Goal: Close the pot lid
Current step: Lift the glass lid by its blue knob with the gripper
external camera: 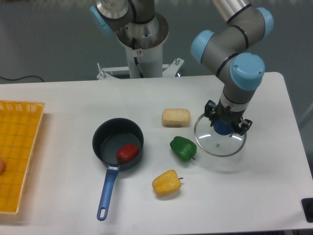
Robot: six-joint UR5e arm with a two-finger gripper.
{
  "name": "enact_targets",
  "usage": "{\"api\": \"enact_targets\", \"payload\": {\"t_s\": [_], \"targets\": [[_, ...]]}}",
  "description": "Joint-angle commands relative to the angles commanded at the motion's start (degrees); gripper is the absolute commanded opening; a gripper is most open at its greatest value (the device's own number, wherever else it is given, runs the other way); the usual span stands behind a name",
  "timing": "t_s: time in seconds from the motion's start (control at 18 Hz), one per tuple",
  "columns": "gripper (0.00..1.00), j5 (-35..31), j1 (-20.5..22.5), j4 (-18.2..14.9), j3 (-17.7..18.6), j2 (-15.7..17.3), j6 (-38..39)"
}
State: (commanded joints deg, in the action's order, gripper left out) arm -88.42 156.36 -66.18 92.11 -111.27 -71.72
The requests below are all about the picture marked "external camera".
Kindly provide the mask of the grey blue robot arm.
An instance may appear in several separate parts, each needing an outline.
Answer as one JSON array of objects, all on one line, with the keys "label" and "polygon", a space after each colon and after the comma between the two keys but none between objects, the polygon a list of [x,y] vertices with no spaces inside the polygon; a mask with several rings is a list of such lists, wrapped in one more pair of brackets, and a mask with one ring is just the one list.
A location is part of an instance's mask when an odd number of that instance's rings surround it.
[{"label": "grey blue robot arm", "polygon": [[[247,0],[216,0],[214,5],[227,24],[221,33],[201,32],[191,53],[223,82],[218,104],[209,101],[204,115],[220,135],[244,135],[252,122],[243,118],[261,84],[265,64],[247,49],[273,29],[273,17]],[[165,18],[152,0],[99,0],[90,13],[102,32],[116,34],[125,47],[131,78],[162,76],[162,46],[169,34]]]}]

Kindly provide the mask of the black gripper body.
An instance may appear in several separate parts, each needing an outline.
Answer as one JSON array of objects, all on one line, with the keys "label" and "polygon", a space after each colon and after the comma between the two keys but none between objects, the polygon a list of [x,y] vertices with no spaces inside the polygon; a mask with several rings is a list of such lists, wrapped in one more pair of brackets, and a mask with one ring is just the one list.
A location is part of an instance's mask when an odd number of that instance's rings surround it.
[{"label": "black gripper body", "polygon": [[219,101],[219,103],[216,104],[216,120],[212,127],[216,129],[219,125],[221,126],[221,130],[235,130],[238,123],[243,119],[246,108],[241,111],[233,111],[231,109],[232,106],[226,105],[225,107],[221,101]]}]

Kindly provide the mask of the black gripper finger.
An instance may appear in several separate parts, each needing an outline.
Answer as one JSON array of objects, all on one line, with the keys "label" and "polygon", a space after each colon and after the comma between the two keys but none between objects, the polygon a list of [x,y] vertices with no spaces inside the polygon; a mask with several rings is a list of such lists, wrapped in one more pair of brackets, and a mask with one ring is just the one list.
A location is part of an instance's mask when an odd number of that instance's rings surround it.
[{"label": "black gripper finger", "polygon": [[212,100],[208,100],[204,107],[204,116],[210,120],[210,126],[213,126],[216,120],[216,103]]},{"label": "black gripper finger", "polygon": [[249,119],[241,119],[240,123],[235,128],[235,133],[243,136],[252,126],[253,122]]}]

